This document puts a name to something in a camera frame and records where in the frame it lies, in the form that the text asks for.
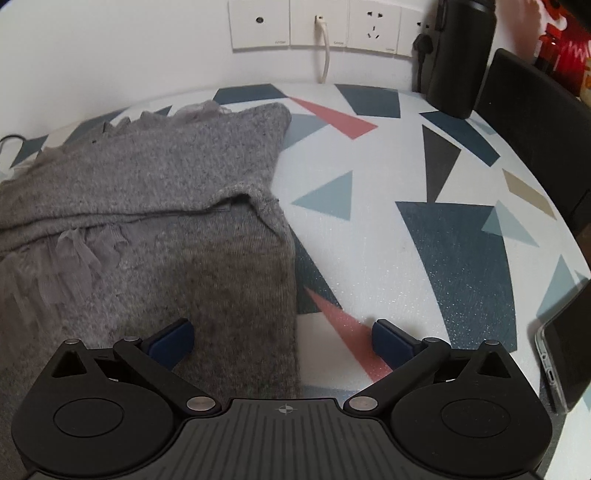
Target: pink triangle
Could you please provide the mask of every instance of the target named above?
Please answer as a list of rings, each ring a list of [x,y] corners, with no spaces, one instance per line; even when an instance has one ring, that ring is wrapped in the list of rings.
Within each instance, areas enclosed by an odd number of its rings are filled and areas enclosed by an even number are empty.
[[[370,124],[356,116],[347,115],[346,113],[338,112],[332,108],[327,108],[312,102],[306,102],[299,98],[290,98],[298,105],[315,114],[315,116],[335,127],[341,133],[347,135],[351,140],[355,140],[356,138],[361,137],[361,135],[365,135],[367,132],[371,132],[374,128],[378,127],[377,125]]]
[[[378,357],[371,348],[371,328],[359,323],[351,315],[334,306],[317,293],[306,287],[306,292],[326,319],[337,331],[342,341],[361,364],[372,382],[377,382],[392,372],[392,369]]]

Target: geometric pattern tablecloth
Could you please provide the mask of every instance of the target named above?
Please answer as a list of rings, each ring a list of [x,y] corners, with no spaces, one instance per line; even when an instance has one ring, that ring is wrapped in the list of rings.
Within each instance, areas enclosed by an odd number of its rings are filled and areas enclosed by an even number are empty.
[[[458,120],[414,93],[349,85],[190,92],[6,144],[0,181],[101,122],[208,99],[233,111],[281,102],[293,115],[272,191],[296,242],[306,396],[342,402],[390,372],[371,351],[381,317],[457,348],[500,340],[540,391],[532,336],[591,273],[538,181],[476,113]],[[589,409],[590,392],[573,414],[591,426]],[[580,435],[561,441],[591,446]],[[573,472],[588,478],[581,461]]]

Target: ribbed gray panel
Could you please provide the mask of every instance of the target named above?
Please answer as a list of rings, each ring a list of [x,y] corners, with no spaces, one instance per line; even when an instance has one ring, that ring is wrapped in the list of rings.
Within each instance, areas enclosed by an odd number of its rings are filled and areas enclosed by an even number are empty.
[[[361,479],[450,480],[414,465],[377,421],[349,417],[333,400],[235,400],[222,416],[187,422],[162,457],[118,480]]]

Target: black plug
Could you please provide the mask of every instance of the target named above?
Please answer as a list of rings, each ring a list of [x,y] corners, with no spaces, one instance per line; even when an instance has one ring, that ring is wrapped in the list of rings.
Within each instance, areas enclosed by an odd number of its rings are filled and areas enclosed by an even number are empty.
[[[421,33],[415,38],[413,42],[413,50],[418,53],[418,69],[417,69],[417,91],[421,93],[421,85],[423,84],[423,64],[427,55],[433,53],[433,39],[431,35]]]

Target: white cable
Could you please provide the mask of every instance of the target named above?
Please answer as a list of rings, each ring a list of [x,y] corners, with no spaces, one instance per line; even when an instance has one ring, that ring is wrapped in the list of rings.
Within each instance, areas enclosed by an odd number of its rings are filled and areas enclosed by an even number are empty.
[[[329,43],[329,27],[323,17],[316,15],[316,25],[322,30],[322,38],[324,39],[324,71],[320,78],[320,83],[326,82],[326,76],[329,74],[330,65],[330,43]]]

